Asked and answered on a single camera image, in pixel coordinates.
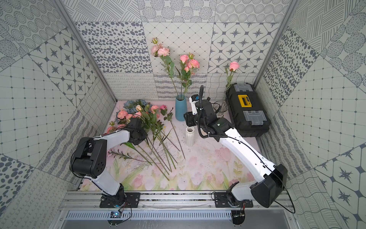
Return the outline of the large pink peony spray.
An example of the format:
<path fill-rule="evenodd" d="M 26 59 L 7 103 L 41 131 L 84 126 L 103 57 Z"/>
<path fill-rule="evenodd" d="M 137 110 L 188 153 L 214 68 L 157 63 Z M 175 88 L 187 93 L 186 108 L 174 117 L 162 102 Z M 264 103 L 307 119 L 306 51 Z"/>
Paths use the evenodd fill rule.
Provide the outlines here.
<path fill-rule="evenodd" d="M 128 113 L 125 110 L 120 110 L 116 113 L 116 118 L 114 121 L 109 123 L 109 126 L 106 130 L 106 133 L 112 133 L 114 131 L 124 129 L 129 123 L 132 118 L 132 114 Z"/>

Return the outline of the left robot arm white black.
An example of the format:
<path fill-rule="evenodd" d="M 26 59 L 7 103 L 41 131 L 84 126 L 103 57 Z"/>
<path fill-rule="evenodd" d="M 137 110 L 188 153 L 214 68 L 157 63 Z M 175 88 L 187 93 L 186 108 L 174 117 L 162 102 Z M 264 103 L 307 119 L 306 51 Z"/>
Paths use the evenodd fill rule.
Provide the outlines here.
<path fill-rule="evenodd" d="M 143 121 L 131 118 L 130 123 L 124 128 L 80 139 L 70 159 L 70 170 L 75 176 L 90 180 L 102 191 L 101 208 L 122 208 L 128 203 L 123 185 L 105 169 L 107 151 L 124 143 L 137 146 L 146 138 Z"/>

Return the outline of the pink rose single stem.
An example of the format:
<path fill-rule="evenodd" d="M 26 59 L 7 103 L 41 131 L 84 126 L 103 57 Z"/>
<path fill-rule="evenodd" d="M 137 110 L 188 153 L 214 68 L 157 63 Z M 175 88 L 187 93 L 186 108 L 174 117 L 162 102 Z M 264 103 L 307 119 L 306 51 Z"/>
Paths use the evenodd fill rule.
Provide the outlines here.
<path fill-rule="evenodd" d="M 189 56 L 188 55 L 181 55 L 180 58 L 180 68 L 181 70 L 178 70 L 178 78 L 181 82 L 181 94 L 185 95 L 187 91 L 188 86 L 188 73 L 189 73 Z"/>

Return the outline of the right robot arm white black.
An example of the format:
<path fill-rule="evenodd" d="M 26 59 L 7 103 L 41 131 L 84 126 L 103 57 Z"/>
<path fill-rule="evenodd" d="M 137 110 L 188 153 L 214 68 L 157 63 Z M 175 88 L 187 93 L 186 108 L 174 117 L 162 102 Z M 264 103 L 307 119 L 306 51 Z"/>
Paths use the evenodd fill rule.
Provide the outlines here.
<path fill-rule="evenodd" d="M 203 92 L 204 86 L 201 86 L 199 93 L 189 98 L 192 111 L 184 114 L 187 126 L 196 126 L 201 138 L 214 138 L 228 148 L 254 178 L 252 184 L 235 182 L 230 186 L 226 191 L 229 204 L 236 207 L 244 200 L 254 199 L 269 208 L 286 190 L 286 167 L 258 153 L 226 118 L 217 118 L 210 99 L 204 99 Z"/>

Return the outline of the pink carnation spray stem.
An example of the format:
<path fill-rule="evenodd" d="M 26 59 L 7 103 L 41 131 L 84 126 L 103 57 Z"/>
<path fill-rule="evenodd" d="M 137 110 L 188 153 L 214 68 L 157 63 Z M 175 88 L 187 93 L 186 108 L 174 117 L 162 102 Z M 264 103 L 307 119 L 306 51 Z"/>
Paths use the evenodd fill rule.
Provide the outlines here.
<path fill-rule="evenodd" d="M 151 48 L 152 55 L 156 58 L 161 59 L 164 71 L 168 74 L 174 86 L 175 92 L 178 94 L 176 85 L 173 80 L 175 64 L 170 57 L 170 49 L 164 47 L 161 43 L 159 43 L 158 38 L 156 37 L 152 39 L 152 44 L 153 44 L 153 47 Z"/>

